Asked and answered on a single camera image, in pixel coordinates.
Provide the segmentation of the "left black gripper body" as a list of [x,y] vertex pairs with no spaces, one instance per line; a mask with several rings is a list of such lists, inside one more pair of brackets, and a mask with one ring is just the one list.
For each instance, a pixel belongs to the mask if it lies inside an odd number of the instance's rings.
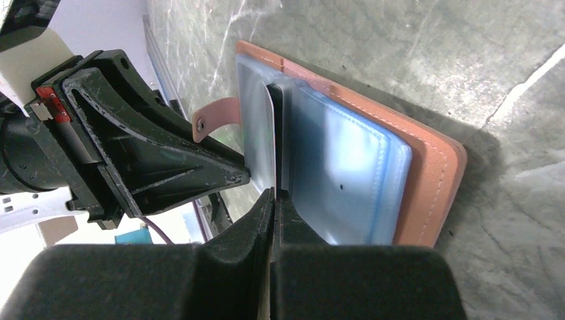
[[102,158],[76,119],[61,89],[62,80],[101,61],[123,66],[123,53],[72,55],[32,72],[23,82],[30,97],[18,109],[1,94],[1,230],[89,213],[102,229],[119,226],[123,210],[97,171]]

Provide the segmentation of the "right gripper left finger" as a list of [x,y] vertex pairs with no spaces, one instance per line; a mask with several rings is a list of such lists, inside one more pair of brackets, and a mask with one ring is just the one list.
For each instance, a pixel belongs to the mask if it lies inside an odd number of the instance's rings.
[[202,245],[56,245],[26,268],[2,319],[262,319],[275,191]]

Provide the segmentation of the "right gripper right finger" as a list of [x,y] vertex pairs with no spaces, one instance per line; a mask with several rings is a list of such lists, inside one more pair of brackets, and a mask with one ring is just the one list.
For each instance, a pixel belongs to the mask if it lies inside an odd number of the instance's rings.
[[465,319],[445,259],[427,247],[330,245],[281,191],[271,263],[273,319]]

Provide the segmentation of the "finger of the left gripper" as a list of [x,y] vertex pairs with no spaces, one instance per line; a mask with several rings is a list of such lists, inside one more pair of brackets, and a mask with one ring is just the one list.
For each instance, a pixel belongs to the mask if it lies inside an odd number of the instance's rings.
[[195,142],[191,124],[123,66],[101,61],[61,82],[76,119],[102,158],[99,174],[124,215],[157,215],[250,181],[243,156],[212,137]]

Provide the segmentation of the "brown leather card holder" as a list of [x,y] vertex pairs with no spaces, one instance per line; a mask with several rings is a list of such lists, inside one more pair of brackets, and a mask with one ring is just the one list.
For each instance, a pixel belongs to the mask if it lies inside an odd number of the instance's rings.
[[433,247],[467,163],[461,143],[246,41],[236,44],[238,95],[193,114],[200,142],[237,124],[253,185],[274,187],[271,102],[282,102],[281,190],[328,243]]

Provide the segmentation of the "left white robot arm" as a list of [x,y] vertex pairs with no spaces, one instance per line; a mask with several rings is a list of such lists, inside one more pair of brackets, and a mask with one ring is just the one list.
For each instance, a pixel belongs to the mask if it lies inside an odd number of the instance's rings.
[[243,156],[186,120],[127,54],[75,55],[58,1],[9,1],[1,19],[1,231],[86,211],[102,229],[245,185]]

